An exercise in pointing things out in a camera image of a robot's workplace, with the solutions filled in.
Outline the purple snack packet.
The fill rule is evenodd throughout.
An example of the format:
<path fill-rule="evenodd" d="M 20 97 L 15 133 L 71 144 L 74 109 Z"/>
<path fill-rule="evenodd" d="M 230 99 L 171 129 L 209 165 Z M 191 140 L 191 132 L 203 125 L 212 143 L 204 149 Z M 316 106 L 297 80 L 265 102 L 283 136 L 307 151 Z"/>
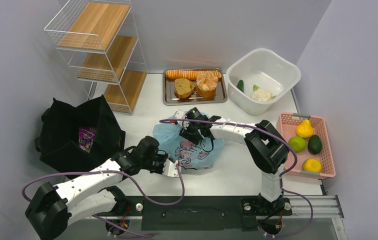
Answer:
<path fill-rule="evenodd" d="M 89 153 L 91 151 L 96 132 L 97 130 L 93 127 L 80 127 L 78 130 L 78 147 Z"/>

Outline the blue printed plastic bag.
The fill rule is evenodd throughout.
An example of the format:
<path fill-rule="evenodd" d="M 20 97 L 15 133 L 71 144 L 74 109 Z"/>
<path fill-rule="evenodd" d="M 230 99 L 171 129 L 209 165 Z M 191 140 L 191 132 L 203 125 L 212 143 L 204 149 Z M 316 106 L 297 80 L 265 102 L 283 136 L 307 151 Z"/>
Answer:
<path fill-rule="evenodd" d="M 213 167 L 225 144 L 223 139 L 202 139 L 193 143 L 180 135 L 183 127 L 177 123 L 158 123 L 152 135 L 159 142 L 159 149 L 174 160 L 180 161 L 186 170 L 204 170 Z"/>

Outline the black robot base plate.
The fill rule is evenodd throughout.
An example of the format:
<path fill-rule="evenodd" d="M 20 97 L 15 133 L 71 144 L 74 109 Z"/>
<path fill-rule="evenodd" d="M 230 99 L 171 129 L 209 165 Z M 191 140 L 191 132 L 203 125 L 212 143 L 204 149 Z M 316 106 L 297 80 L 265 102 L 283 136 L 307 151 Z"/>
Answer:
<path fill-rule="evenodd" d="M 272 224 L 279 216 L 291 216 L 290 200 L 269 203 L 252 196 L 186 196 L 172 206 L 154 204 L 141 196 L 128 196 L 117 210 L 101 217 L 141 219 L 143 231 L 255 231 L 259 225 Z"/>

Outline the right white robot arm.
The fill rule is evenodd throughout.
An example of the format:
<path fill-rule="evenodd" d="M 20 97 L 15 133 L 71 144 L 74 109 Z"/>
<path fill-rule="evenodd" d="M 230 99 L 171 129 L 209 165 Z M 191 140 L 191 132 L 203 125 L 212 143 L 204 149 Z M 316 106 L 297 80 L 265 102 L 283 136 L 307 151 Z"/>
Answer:
<path fill-rule="evenodd" d="M 207 117 L 196 107 L 187 112 L 177 111 L 173 118 L 182 127 L 180 135 L 194 144 L 204 139 L 223 139 L 246 146 L 254 164 L 261 170 L 261 211 L 271 215 L 275 211 L 291 210 L 290 203 L 283 200 L 282 180 L 289 149 L 269 121 L 243 123 L 217 115 Z"/>

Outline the black fabric tote bag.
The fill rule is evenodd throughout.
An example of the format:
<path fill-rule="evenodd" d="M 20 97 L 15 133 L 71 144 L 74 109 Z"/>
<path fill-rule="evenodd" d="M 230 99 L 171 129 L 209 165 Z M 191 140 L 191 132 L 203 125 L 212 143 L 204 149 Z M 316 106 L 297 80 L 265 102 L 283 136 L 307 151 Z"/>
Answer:
<path fill-rule="evenodd" d="M 76 107 L 54 99 L 41 120 L 41 133 L 35 139 L 39 159 L 71 180 L 75 176 L 69 173 L 89 172 L 125 148 L 126 132 L 104 96 Z M 79 131 L 84 128 L 95 130 L 89 151 L 79 146 Z"/>

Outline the yellow lemon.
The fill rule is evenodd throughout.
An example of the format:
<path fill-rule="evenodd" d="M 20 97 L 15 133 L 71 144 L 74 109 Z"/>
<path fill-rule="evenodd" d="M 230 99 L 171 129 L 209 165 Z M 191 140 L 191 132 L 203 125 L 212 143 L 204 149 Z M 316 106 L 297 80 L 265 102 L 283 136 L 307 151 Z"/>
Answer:
<path fill-rule="evenodd" d="M 323 166 L 319 160 L 315 158 L 308 158 L 303 162 L 302 170 L 312 173 L 321 173 Z"/>

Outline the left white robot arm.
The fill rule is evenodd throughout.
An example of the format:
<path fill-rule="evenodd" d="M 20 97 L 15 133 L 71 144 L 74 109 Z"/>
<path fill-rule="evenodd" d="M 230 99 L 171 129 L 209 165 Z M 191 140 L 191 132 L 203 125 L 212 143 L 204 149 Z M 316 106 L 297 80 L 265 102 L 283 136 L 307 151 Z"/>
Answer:
<path fill-rule="evenodd" d="M 168 177 L 178 177 L 180 163 L 167 153 L 160 153 L 159 142 L 144 137 L 137 146 L 115 153 L 89 172 L 68 172 L 74 179 L 52 185 L 40 185 L 29 202 L 25 216 L 41 240 L 54 240 L 69 225 L 98 213 L 120 215 L 126 210 L 126 197 L 117 188 L 123 179 L 135 181 L 134 175 L 147 170 Z"/>

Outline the yellow pear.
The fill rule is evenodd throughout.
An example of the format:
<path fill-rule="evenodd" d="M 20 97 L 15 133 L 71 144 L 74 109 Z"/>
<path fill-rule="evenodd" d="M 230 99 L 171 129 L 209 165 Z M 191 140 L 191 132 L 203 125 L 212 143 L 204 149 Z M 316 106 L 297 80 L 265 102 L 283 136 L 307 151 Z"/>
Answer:
<path fill-rule="evenodd" d="M 298 137 L 309 139 L 314 135 L 315 131 L 311 121 L 309 119 L 305 119 L 296 127 L 295 133 Z"/>

